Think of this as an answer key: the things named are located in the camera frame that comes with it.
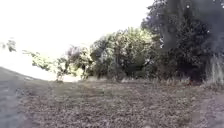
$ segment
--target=ground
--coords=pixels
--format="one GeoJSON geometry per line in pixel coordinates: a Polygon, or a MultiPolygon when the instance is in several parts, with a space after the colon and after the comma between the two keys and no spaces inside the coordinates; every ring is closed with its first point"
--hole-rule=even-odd
{"type": "Polygon", "coordinates": [[[222,92],[130,82],[47,82],[0,68],[4,128],[223,128],[222,92]]]}

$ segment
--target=dry grass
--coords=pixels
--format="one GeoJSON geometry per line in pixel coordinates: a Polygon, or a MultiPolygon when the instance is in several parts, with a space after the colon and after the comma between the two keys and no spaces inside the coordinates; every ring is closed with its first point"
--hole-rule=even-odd
{"type": "Polygon", "coordinates": [[[191,122],[194,103],[204,91],[175,83],[27,86],[23,110],[40,128],[185,128],[191,122]]]}

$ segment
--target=sky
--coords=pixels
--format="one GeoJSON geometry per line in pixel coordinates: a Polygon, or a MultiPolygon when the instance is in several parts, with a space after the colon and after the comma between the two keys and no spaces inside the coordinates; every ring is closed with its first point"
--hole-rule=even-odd
{"type": "Polygon", "coordinates": [[[58,56],[69,46],[138,27],[153,0],[0,0],[0,42],[58,56]]]}

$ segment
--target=dense vegetation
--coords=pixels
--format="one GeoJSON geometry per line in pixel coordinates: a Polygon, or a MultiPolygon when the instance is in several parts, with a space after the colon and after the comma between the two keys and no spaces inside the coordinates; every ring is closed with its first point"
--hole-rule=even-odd
{"type": "Polygon", "coordinates": [[[83,78],[189,77],[202,81],[211,58],[220,53],[216,50],[220,44],[216,43],[215,49],[211,41],[219,32],[211,19],[224,17],[221,5],[222,1],[212,0],[154,0],[141,28],[108,34],[90,48],[71,46],[64,57],[54,62],[35,54],[34,65],[46,70],[56,67],[61,76],[76,76],[76,71],[82,69],[83,78]]]}

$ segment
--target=foliage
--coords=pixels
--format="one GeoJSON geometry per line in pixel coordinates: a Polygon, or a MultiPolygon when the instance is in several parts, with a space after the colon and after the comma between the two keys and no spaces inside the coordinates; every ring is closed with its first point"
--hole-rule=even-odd
{"type": "Polygon", "coordinates": [[[93,74],[117,80],[134,77],[154,58],[152,37],[149,32],[135,28],[102,37],[91,47],[93,74]]]}
{"type": "Polygon", "coordinates": [[[205,78],[212,52],[208,24],[198,18],[193,0],[155,0],[142,28],[159,35],[163,47],[157,65],[160,77],[205,78]]]}
{"type": "Polygon", "coordinates": [[[28,54],[32,57],[32,65],[40,67],[43,70],[46,71],[54,71],[55,61],[51,59],[50,57],[46,57],[44,55],[41,55],[38,52],[30,52],[30,51],[24,51],[25,54],[28,54]]]}
{"type": "Polygon", "coordinates": [[[9,52],[16,51],[16,42],[14,40],[9,40],[6,45],[9,49],[9,52]]]}

